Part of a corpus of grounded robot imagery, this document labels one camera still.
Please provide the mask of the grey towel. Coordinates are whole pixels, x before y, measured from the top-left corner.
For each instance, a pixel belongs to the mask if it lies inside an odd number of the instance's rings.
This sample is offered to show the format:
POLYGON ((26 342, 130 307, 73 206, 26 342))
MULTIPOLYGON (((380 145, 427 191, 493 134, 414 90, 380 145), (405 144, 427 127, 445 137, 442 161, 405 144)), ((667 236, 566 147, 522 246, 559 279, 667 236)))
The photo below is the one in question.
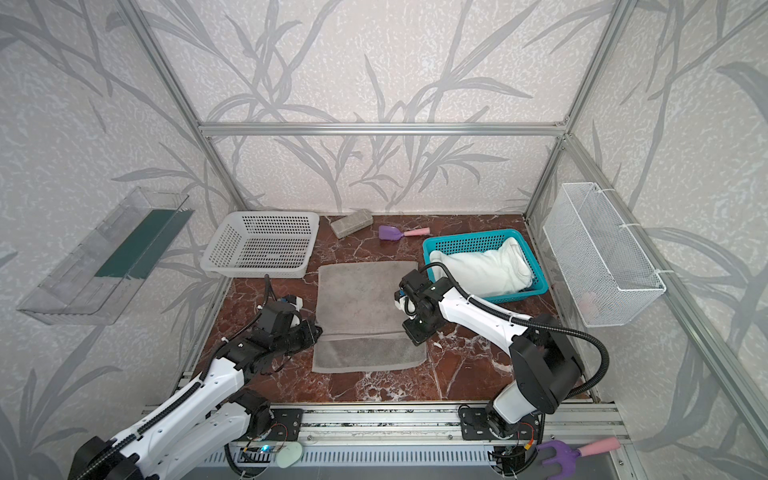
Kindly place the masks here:
POLYGON ((394 294, 413 261, 324 265, 318 270, 317 324, 323 329, 312 371, 322 374, 396 371, 427 359, 409 339, 394 294))

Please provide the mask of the teal plastic basket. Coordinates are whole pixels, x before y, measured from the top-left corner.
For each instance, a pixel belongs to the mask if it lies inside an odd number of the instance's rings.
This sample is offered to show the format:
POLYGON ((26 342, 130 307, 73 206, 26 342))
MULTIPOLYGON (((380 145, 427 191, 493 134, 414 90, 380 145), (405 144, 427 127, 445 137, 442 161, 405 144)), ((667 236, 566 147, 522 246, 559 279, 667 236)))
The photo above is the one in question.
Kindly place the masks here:
POLYGON ((495 250, 498 249, 508 238, 515 238, 521 246, 526 262, 534 274, 533 283, 529 288, 517 293, 481 298, 491 303, 503 304, 521 301, 528 297, 545 294, 549 289, 549 285, 542 272, 542 269, 540 268, 532 250, 529 248, 529 245, 524 240, 524 237, 514 229, 475 232, 442 237, 430 237, 423 242, 424 261, 427 264, 430 264, 429 255, 433 251, 440 251, 444 254, 455 254, 495 250))

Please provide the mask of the white perforated plastic basket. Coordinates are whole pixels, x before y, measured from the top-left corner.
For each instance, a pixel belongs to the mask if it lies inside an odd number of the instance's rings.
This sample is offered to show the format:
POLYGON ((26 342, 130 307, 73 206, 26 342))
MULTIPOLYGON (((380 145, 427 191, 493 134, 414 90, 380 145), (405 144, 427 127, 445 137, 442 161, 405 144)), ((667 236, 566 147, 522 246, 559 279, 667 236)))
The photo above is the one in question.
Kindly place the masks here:
POLYGON ((319 216, 313 212, 232 212, 209 241, 200 265, 228 278, 301 278, 318 230, 319 216))

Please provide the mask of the white towel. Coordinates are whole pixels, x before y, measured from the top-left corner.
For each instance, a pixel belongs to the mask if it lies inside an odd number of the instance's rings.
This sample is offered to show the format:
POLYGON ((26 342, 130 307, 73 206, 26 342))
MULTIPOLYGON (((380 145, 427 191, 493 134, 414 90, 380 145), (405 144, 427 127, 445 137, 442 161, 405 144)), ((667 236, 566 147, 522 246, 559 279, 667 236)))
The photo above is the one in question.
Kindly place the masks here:
POLYGON ((532 269, 515 238, 508 238, 495 250, 444 254, 433 251, 429 262, 442 263, 468 293, 483 298, 517 293, 534 280, 532 269))

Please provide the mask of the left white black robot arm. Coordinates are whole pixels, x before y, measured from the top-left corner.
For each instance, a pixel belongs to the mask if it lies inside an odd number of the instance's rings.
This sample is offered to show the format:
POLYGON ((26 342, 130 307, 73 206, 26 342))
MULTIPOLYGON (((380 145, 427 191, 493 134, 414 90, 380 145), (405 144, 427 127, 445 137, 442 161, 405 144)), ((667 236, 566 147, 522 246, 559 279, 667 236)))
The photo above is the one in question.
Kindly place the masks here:
POLYGON ((180 479, 232 441, 269 435, 278 423, 270 402, 247 385, 275 359, 317 343, 322 329, 302 317, 302 306, 294 295, 265 301, 186 386, 112 438, 83 444, 69 478, 180 479))

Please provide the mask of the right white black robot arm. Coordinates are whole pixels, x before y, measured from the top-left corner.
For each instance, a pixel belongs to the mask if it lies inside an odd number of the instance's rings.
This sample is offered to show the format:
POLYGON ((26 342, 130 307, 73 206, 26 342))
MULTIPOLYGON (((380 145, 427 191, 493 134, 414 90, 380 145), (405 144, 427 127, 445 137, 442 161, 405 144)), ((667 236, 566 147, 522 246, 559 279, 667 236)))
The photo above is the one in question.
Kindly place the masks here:
POLYGON ((403 328, 414 345, 452 323, 508 354, 513 381, 486 407, 498 430, 529 414, 554 413, 608 372, 609 351, 595 336, 566 328, 551 315, 531 317, 504 309, 464 290, 450 272, 432 281, 425 268, 412 270, 401 279, 394 297, 406 314, 403 328))

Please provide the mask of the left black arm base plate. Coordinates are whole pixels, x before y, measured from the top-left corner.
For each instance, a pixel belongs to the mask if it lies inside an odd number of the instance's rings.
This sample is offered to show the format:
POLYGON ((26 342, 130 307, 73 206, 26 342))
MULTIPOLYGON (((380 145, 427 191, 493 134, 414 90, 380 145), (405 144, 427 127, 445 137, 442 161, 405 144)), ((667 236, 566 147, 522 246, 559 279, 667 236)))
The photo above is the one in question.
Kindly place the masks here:
POLYGON ((272 420, 266 433, 258 437, 262 442, 294 442, 298 440, 304 410, 278 408, 271 411, 272 420))

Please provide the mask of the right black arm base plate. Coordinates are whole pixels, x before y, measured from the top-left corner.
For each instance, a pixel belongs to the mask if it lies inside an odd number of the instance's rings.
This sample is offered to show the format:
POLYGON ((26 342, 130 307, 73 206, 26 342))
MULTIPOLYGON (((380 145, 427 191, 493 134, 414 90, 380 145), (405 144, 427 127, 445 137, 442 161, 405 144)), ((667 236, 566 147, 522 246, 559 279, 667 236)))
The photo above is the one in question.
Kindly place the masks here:
POLYGON ((509 423, 489 407, 461 404, 457 409, 463 440, 530 442, 541 425, 540 415, 526 415, 509 423))

